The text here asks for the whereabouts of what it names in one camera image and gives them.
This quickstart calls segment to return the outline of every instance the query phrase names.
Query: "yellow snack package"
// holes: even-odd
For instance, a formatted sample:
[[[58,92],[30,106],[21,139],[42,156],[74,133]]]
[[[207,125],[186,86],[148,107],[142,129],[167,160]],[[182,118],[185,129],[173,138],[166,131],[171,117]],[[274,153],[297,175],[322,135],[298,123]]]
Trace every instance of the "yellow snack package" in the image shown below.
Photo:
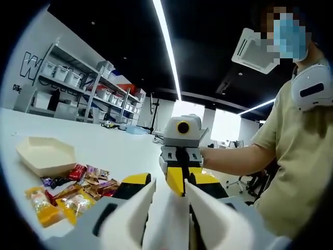
[[[25,195],[31,200],[37,218],[43,227],[51,226],[62,219],[60,211],[49,202],[42,187],[26,190]]]
[[[76,224],[79,216],[95,204],[94,199],[82,189],[67,197],[57,199],[56,202],[64,215],[68,218],[69,222],[73,225]]]

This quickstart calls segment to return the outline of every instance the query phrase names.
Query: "yellow camera ring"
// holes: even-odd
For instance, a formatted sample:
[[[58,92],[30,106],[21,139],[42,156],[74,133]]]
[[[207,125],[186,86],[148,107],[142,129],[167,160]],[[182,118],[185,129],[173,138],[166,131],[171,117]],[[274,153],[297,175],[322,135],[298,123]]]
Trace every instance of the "yellow camera ring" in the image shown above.
[[[177,124],[177,131],[179,134],[187,134],[190,131],[190,125],[187,121],[180,121]]]

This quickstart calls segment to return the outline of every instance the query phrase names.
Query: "window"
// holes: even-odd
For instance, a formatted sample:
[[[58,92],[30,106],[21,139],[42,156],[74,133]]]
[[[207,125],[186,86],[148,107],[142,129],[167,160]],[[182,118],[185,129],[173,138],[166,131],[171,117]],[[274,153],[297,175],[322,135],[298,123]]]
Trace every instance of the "window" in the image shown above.
[[[204,113],[203,105],[177,100],[175,102],[175,105],[173,106],[171,117],[195,114],[199,116],[202,121],[203,113]]]
[[[240,116],[217,109],[210,139],[218,142],[236,141],[239,137]]]

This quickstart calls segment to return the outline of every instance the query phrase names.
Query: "person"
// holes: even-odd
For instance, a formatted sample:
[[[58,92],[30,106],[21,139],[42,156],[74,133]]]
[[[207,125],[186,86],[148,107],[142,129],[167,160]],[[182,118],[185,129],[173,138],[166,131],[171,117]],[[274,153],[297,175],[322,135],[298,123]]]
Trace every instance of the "person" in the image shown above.
[[[265,17],[261,18],[261,27],[267,39],[278,44],[280,57],[292,58],[296,67],[292,79],[279,90],[253,144],[235,149],[201,149],[204,168],[236,176],[261,171],[276,157],[280,168],[254,207],[272,233],[290,238],[297,235],[316,209],[333,169],[332,81],[325,78],[307,89],[308,79],[324,77],[320,69],[329,74],[327,77],[331,71],[324,54],[302,26],[304,20],[299,12],[293,11],[286,7],[261,10],[261,17]],[[310,73],[305,78],[307,72],[313,72],[313,67],[319,74]],[[308,92],[302,95],[302,89]],[[323,104],[322,93],[331,98],[330,104]],[[317,101],[311,102],[311,107],[303,107],[303,99],[300,101],[299,97]]]

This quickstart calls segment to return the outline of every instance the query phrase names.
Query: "table surface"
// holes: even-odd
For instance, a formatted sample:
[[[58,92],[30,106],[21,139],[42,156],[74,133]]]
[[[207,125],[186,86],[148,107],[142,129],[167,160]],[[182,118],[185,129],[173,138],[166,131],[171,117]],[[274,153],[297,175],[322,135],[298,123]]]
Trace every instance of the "table surface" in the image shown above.
[[[152,142],[152,135],[132,135],[98,124],[0,108],[0,156],[7,185],[20,212],[42,240],[63,236],[73,226],[64,219],[42,228],[30,201],[25,198],[25,190],[42,184],[39,177],[20,162],[16,153],[16,145],[26,136],[57,138],[73,145],[78,163],[109,170],[109,177],[118,181],[132,174],[151,173],[157,179],[157,186],[149,209],[143,249],[186,249],[188,203],[168,187],[159,166],[161,145]]]

